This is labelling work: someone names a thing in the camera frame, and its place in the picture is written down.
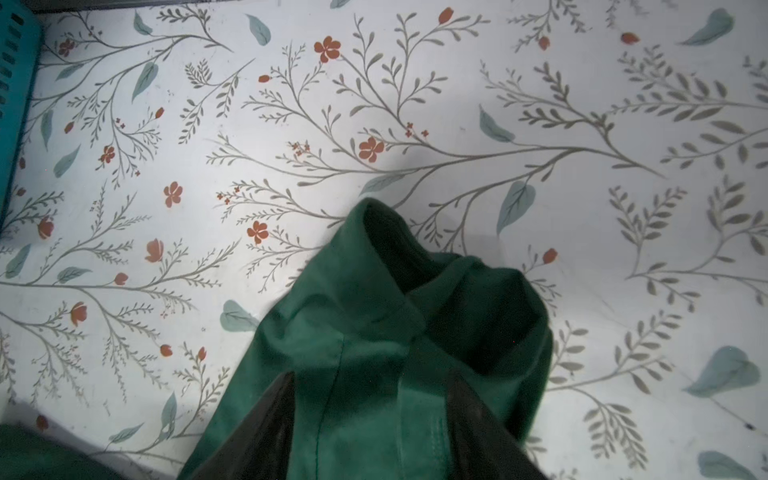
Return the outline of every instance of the green cloth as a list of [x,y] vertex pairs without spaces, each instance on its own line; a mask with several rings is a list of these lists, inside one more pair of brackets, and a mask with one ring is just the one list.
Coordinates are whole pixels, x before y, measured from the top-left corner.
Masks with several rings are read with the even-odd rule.
[[395,211],[363,200],[259,325],[179,478],[293,370],[289,479],[445,479],[448,371],[523,442],[551,350],[546,309],[522,273],[428,253]]
[[15,425],[0,425],[2,480],[123,480],[80,452]]

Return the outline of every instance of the seam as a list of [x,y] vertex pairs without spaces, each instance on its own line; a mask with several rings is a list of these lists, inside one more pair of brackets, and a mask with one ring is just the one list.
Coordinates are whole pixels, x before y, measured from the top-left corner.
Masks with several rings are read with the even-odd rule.
[[333,381],[331,382],[331,390],[328,392],[328,398],[326,398],[326,404],[323,407],[323,414],[320,415],[320,423],[317,426],[317,437],[315,438],[315,480],[320,477],[320,430],[323,429],[323,420],[326,418],[326,412],[328,411],[328,404],[331,402],[333,396],[333,389],[336,388],[336,380],[339,378],[339,371],[341,370],[341,358],[344,355],[344,343],[346,336],[341,338],[341,350],[339,351],[339,364],[336,366],[336,373],[333,374]]

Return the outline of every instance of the blue-green leaf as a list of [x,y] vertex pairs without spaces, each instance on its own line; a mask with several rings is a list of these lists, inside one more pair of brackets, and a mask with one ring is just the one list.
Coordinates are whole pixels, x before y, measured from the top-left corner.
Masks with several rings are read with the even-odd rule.
[[27,261],[27,255],[29,255],[29,249],[31,248],[31,244],[24,245],[22,249],[18,251],[16,256],[8,262],[8,265],[5,266],[5,278],[13,278],[22,272],[24,262]]
[[259,326],[259,320],[253,318],[234,300],[227,300],[224,303],[224,311],[219,321],[221,328],[227,332],[253,332]]
[[134,434],[139,431],[139,429],[141,428],[142,425],[143,425],[143,423],[141,425],[136,425],[135,427],[129,427],[127,429],[122,429],[118,433],[112,435],[109,438],[109,441],[111,443],[125,442],[130,437],[134,436]]
[[88,273],[88,272],[90,272],[90,270],[87,268],[77,268],[76,266],[68,266],[67,268],[59,272],[56,278],[58,278],[59,283],[67,283],[69,280],[78,278],[83,273]]
[[509,192],[502,202],[502,208],[498,212],[496,233],[499,234],[508,225],[512,225],[533,205],[536,198],[536,189],[525,182],[516,181],[509,187]]
[[706,478],[757,480],[757,477],[744,465],[724,453],[714,451],[699,454],[699,473]]
[[66,154],[58,162],[56,162],[56,165],[53,166],[53,174],[56,176],[56,178],[59,178],[67,170],[69,170],[69,167],[72,166],[72,162],[74,162],[74,159],[78,156],[79,151],[80,145],[78,145],[78,147],[75,148],[72,153]]
[[733,17],[726,12],[725,8],[718,8],[710,13],[707,24],[699,31],[693,34],[680,45],[707,45],[733,30]]
[[40,120],[40,133],[43,135],[43,143],[45,144],[45,150],[48,149],[48,140],[51,139],[52,131],[53,131],[53,110],[49,110],[43,114],[43,118]]
[[66,67],[64,70],[58,72],[58,76],[56,77],[56,80],[61,80],[62,78],[69,78],[72,76],[73,73],[83,68],[84,63],[78,63],[76,65],[70,65]]
[[515,139],[515,134],[510,131],[501,128],[496,123],[496,120],[480,107],[480,130],[482,133],[488,135],[490,138],[496,141],[504,143],[511,143]]
[[760,369],[749,361],[746,353],[735,346],[724,346],[712,355],[699,379],[684,391],[704,399],[716,393],[756,385],[759,381]]
[[405,178],[405,175],[401,174],[395,174],[395,175],[382,175],[381,177],[372,178],[371,180],[368,180],[365,185],[362,186],[362,190],[360,191],[360,194],[367,194],[368,192],[378,192],[379,190],[384,190],[389,185],[394,184],[396,181],[400,181],[403,178]]
[[149,35],[152,33],[152,29],[147,27],[147,24],[145,24],[144,20],[142,20],[141,16],[139,16],[139,12],[134,14],[134,30],[138,31],[142,35]]
[[259,42],[259,45],[264,46],[270,43],[270,40],[272,39],[272,33],[270,32],[269,28],[261,20],[254,17],[253,15],[246,14],[246,16],[250,22],[250,32],[254,37],[256,37],[256,41]]
[[160,414],[160,421],[163,426],[160,429],[160,435],[157,436],[158,440],[165,440],[174,434],[176,429],[176,409],[176,393],[174,392],[166,400],[163,412]]
[[147,62],[144,69],[141,70],[139,78],[136,79],[134,96],[131,98],[131,101],[133,101],[142,91],[147,90],[147,87],[149,87],[154,78],[157,77],[157,70],[159,70],[159,68],[154,62]]

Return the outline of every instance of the teal basket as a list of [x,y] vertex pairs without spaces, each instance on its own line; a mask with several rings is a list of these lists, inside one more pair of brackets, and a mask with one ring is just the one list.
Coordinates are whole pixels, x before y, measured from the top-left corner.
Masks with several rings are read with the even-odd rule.
[[17,0],[0,0],[0,225],[11,195],[16,151],[40,52],[40,22]]

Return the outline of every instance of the gray leaf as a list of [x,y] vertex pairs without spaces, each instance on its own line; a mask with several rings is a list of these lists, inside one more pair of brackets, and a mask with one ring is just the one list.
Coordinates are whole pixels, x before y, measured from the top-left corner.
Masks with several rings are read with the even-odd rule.
[[698,380],[684,391],[709,398],[716,393],[756,385],[759,381],[760,369],[749,361],[746,353],[735,346],[724,346],[712,355]]
[[270,40],[272,39],[272,32],[270,32],[269,28],[258,18],[252,15],[246,16],[248,17],[248,21],[250,23],[250,32],[254,37],[256,37],[256,41],[259,42],[259,45],[264,46],[270,43]]
[[502,202],[502,208],[498,212],[496,233],[500,234],[506,226],[519,220],[531,208],[535,198],[536,189],[533,186],[522,181],[514,182],[509,187],[509,192]]
[[234,300],[227,300],[224,303],[224,311],[221,313],[219,321],[221,327],[227,332],[253,332],[259,325],[259,321]]
[[699,473],[706,478],[757,480],[757,477],[744,465],[724,453],[712,450],[699,454]]
[[111,443],[125,442],[130,437],[134,436],[134,434],[139,431],[139,429],[141,428],[142,425],[143,425],[143,423],[141,425],[136,425],[135,427],[130,427],[130,428],[127,428],[127,429],[122,429],[118,433],[116,433],[116,434],[112,435],[111,437],[109,437],[109,441]]
[[371,180],[368,180],[365,185],[363,185],[362,190],[360,191],[360,195],[367,194],[369,192],[378,192],[379,190],[384,190],[389,185],[394,184],[397,181],[402,180],[405,178],[405,175],[396,174],[396,175],[382,175],[381,177],[376,177]]
[[482,133],[488,135],[493,140],[501,141],[507,144],[511,143],[515,139],[515,134],[499,127],[493,117],[485,113],[485,111],[482,109],[482,106],[480,107],[480,130]]
[[31,244],[24,245],[22,249],[18,251],[16,256],[8,262],[8,265],[5,266],[5,278],[13,278],[22,272],[24,262],[27,261],[27,255],[29,255],[29,250],[31,248]]
[[83,273],[88,273],[88,272],[90,272],[90,270],[87,268],[77,268],[76,266],[68,266],[67,268],[59,272],[56,278],[58,279],[59,283],[67,283],[69,280],[78,278]]
[[136,79],[136,86],[134,87],[134,94],[133,97],[131,97],[131,101],[135,100],[142,91],[147,90],[154,78],[157,77],[158,70],[159,67],[152,61],[149,61],[144,65],[144,68],[139,74],[139,78]]
[[58,162],[56,162],[56,165],[53,166],[53,174],[56,178],[61,177],[61,175],[69,170],[69,167],[72,166],[72,162],[74,162],[74,159],[78,156],[79,151],[80,145],[78,145],[78,147],[75,148],[72,153],[66,154]]

